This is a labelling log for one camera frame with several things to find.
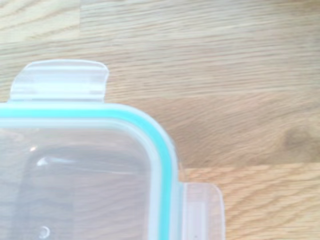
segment wood grain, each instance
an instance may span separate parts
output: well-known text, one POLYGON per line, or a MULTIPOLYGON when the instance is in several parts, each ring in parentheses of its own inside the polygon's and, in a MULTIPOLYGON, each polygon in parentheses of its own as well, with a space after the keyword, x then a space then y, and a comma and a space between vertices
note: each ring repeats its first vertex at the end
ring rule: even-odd
POLYGON ((0 44, 79 36, 80 0, 1 0, 0 44))
POLYGON ((224 194, 228 240, 320 238, 320 163, 190 168, 224 194))
MULTIPOLYGON (((318 240, 319 11, 317 0, 0 0, 0 101, 32 61, 103 62, 106 101, 153 116, 189 180, 222 189, 227 239, 318 240)), ((11 167, 0 176, 21 181, 11 167)))

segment transparent plastic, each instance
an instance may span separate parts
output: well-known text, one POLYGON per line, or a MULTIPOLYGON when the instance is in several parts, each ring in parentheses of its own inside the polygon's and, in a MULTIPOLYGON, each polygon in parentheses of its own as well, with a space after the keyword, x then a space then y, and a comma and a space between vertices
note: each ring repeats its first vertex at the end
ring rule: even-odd
POLYGON ((11 101, 104 102, 108 68, 96 61, 35 61, 14 79, 11 101))
POLYGON ((150 153, 105 125, 0 129, 0 239, 148 239, 150 153))
POLYGON ((0 116, 55 114, 0 117, 0 240, 224 240, 220 190, 178 180, 182 163, 164 129, 137 109, 93 104, 104 101, 108 74, 99 62, 58 59, 31 63, 15 78, 0 116), (116 117, 56 116, 83 109, 130 112, 150 123, 168 149, 171 175, 143 127, 116 117), (160 220, 163 187, 171 187, 163 194, 168 222, 160 220))

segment plastic container lid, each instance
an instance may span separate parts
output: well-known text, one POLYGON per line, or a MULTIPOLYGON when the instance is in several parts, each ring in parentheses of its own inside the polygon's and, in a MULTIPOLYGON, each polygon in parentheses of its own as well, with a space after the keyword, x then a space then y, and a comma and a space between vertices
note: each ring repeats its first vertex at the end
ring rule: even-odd
POLYGON ((108 74, 49 60, 15 78, 0 104, 0 239, 224 240, 219 189, 179 182, 163 128, 104 104, 108 74))

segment wooden table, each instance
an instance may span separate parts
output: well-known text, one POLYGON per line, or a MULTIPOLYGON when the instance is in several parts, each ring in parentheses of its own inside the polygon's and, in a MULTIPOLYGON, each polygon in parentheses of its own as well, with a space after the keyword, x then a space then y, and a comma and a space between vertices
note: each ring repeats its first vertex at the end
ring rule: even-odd
POLYGON ((0 100, 26 64, 108 65, 107 102, 157 119, 228 240, 320 239, 320 2, 0 0, 0 100))

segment wooden surface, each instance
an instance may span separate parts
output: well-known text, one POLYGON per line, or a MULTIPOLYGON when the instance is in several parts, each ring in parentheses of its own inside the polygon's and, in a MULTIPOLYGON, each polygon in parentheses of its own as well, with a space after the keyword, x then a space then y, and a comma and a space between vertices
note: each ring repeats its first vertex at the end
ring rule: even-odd
POLYGON ((107 102, 156 118, 227 239, 320 239, 320 2, 0 0, 0 101, 32 61, 108 65, 107 102))

